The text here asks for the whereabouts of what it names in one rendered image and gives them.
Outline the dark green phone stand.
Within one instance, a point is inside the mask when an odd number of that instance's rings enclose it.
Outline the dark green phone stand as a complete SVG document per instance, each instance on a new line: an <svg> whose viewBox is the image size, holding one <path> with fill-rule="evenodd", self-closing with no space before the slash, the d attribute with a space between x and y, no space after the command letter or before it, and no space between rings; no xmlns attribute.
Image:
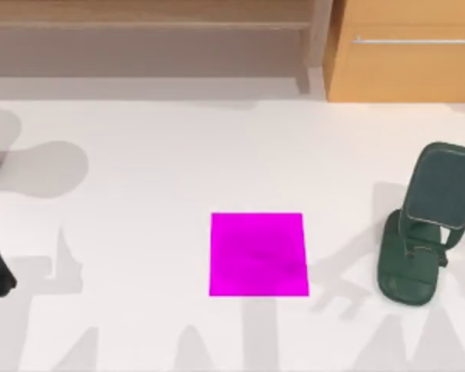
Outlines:
<svg viewBox="0 0 465 372"><path fill-rule="evenodd" d="M404 201L386 219L377 284L388 299L421 306L434 296L447 253L465 233L465 146L423 148Z"/></svg>

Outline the open wooden shelf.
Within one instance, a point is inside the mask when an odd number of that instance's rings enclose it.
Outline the open wooden shelf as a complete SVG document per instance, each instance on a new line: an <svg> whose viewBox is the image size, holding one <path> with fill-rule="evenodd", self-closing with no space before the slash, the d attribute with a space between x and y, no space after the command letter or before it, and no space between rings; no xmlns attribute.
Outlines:
<svg viewBox="0 0 465 372"><path fill-rule="evenodd" d="M0 0L0 78L293 78L322 63L334 0Z"/></svg>

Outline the magenta flat square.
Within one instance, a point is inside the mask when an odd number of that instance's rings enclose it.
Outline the magenta flat square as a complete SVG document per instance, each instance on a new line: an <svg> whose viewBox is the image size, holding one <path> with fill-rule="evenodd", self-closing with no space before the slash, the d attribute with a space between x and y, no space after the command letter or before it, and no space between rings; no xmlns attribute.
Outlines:
<svg viewBox="0 0 465 372"><path fill-rule="evenodd" d="M213 212L209 294L216 297L307 297L303 214Z"/></svg>

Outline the wooden cupboard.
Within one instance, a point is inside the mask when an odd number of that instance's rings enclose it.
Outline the wooden cupboard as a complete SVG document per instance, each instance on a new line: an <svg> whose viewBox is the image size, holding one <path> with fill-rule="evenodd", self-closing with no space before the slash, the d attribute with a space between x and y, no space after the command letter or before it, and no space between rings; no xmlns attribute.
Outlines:
<svg viewBox="0 0 465 372"><path fill-rule="evenodd" d="M465 0L333 0L323 58L330 102L464 103L465 45L364 39L465 39Z"/></svg>

